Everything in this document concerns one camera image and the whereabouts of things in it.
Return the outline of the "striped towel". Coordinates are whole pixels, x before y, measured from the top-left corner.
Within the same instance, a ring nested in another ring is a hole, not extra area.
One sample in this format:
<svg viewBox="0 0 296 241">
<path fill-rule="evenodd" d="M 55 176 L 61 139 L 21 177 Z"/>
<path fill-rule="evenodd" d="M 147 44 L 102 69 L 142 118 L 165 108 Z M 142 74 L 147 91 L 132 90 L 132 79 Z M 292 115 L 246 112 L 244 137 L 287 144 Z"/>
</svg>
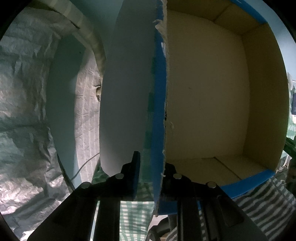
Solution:
<svg viewBox="0 0 296 241">
<path fill-rule="evenodd" d="M 252 223 L 244 226 L 244 230 L 231 230 L 227 240 L 295 240 L 295 225 L 288 228 L 295 215 L 295 197 L 276 178 L 234 198 L 233 202 Z"/>
</svg>

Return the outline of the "blue-edged cardboard box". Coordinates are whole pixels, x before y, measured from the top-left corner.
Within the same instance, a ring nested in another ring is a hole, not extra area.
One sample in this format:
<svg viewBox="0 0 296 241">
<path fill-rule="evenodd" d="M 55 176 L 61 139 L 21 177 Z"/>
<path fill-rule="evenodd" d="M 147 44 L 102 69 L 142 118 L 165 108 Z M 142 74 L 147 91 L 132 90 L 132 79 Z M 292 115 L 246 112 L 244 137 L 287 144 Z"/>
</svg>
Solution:
<svg viewBox="0 0 296 241">
<path fill-rule="evenodd" d="M 245 1 L 124 1 L 103 77 L 100 160 L 113 175 L 140 151 L 158 214 L 165 164 L 238 197 L 275 174 L 288 80 L 268 22 Z"/>
</svg>

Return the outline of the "green checkered cloth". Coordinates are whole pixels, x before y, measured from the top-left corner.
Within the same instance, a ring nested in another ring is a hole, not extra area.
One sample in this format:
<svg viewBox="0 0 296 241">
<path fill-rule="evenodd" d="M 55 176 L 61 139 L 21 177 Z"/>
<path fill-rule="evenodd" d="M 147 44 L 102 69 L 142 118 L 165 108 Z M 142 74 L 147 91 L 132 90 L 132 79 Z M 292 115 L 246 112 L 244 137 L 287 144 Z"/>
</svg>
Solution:
<svg viewBox="0 0 296 241">
<path fill-rule="evenodd" d="M 141 168 L 137 194 L 133 201 L 120 203 L 120 240 L 145 240 L 154 213 L 151 172 Z"/>
</svg>

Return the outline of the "silver foil sheet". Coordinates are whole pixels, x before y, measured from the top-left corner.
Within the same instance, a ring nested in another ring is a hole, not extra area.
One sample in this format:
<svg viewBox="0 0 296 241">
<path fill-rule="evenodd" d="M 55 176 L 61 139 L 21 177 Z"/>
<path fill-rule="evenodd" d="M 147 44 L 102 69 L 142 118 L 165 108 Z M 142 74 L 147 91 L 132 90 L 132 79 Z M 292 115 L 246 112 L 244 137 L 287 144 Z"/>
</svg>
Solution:
<svg viewBox="0 0 296 241">
<path fill-rule="evenodd" d="M 100 73 L 63 15 L 24 8 L 1 39 L 1 214 L 20 240 L 91 181 Z"/>
</svg>

